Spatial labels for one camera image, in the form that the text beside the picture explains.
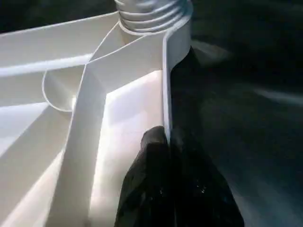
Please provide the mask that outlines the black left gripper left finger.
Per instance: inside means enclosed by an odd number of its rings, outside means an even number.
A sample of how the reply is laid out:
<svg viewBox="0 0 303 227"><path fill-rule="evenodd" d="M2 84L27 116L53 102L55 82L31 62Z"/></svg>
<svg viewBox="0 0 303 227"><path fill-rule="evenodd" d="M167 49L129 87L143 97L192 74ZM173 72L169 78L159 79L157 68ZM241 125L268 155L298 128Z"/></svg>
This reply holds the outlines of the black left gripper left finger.
<svg viewBox="0 0 303 227"><path fill-rule="evenodd" d="M172 226L170 151L164 128L147 130L123 180L115 226Z"/></svg>

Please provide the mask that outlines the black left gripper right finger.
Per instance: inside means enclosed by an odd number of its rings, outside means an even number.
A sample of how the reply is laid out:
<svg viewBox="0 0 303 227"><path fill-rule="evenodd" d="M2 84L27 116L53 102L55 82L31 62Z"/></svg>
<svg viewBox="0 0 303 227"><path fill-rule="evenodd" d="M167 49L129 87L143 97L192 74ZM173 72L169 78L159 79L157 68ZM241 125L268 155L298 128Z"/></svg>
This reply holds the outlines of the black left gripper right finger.
<svg viewBox="0 0 303 227"><path fill-rule="evenodd" d="M192 136L172 132L177 226L243 227L245 225L230 187Z"/></svg>

